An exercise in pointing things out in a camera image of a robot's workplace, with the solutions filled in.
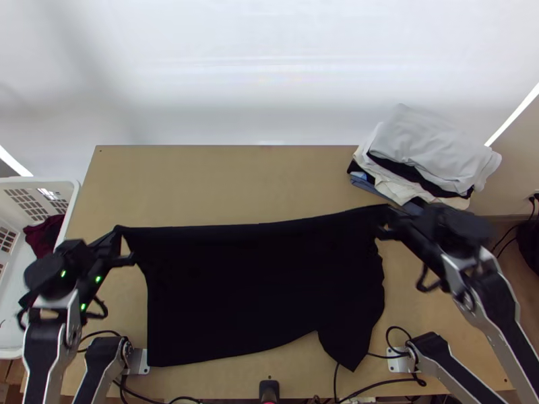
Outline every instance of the white wall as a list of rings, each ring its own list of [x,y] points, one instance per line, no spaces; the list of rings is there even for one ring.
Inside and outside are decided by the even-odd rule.
[[[492,144],[492,149],[502,155],[502,162],[484,190],[472,197],[470,209],[474,213],[529,215],[532,211],[528,197],[539,192],[538,94],[539,84],[532,101]]]
[[[539,82],[539,3],[0,0],[0,144],[355,144],[395,103],[481,141]]]

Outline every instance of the wooden table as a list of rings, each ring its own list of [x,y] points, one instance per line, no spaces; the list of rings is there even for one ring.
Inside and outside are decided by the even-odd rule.
[[[69,238],[90,242],[115,224],[188,226],[246,224],[324,215],[382,203],[350,185],[346,168],[354,147],[312,146],[99,146],[96,148],[73,218]],[[415,290],[420,261],[398,242],[379,242],[385,269],[386,309],[373,330],[371,352],[385,353],[385,330],[400,325],[412,335],[435,331],[453,354],[495,390],[510,389],[484,335],[472,328],[451,298],[439,291]],[[146,283],[138,268],[114,269],[99,291],[110,311],[90,321],[84,334],[114,329],[136,347],[146,346]],[[181,343],[181,334],[177,335]],[[404,337],[395,334],[395,344]],[[271,376],[282,397],[332,397],[335,362],[316,333],[269,351],[171,368],[152,368],[128,385],[149,397],[171,399],[252,399],[258,383]],[[84,373],[83,355],[69,367],[63,394],[73,395]],[[365,358],[356,372],[338,374],[343,397],[368,384],[395,378],[387,362]],[[428,386],[399,383],[369,395],[444,393],[432,378]],[[111,394],[117,394],[113,387]]]

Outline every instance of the red cloth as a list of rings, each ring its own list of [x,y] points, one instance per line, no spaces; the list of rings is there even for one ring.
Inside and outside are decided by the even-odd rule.
[[[65,215],[54,215],[37,226],[26,226],[22,231],[26,234],[26,242],[32,247],[38,258],[43,258],[55,249],[56,239],[60,234]]]

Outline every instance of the laundry basket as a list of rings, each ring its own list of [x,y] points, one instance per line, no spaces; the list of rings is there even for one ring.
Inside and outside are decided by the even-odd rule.
[[[19,299],[28,291],[24,270],[36,259],[22,230],[65,214],[56,241],[61,244],[79,189],[76,180],[0,178],[0,359],[22,356],[23,331],[15,315]]]

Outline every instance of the mounting plate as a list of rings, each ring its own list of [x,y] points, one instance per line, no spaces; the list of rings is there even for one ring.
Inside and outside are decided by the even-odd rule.
[[[148,350],[135,348],[131,355],[127,358],[128,367],[124,369],[122,374],[148,374],[150,367],[148,366]]]
[[[401,352],[405,352],[409,350],[407,347],[395,347],[395,349]],[[394,352],[394,350],[392,350],[391,348],[387,348],[386,355],[394,356],[394,355],[397,355],[397,353]],[[389,368],[389,371],[392,373],[420,373],[419,370],[415,371],[416,360],[414,358],[411,358],[410,356],[403,356],[402,358],[388,359],[387,367]]]

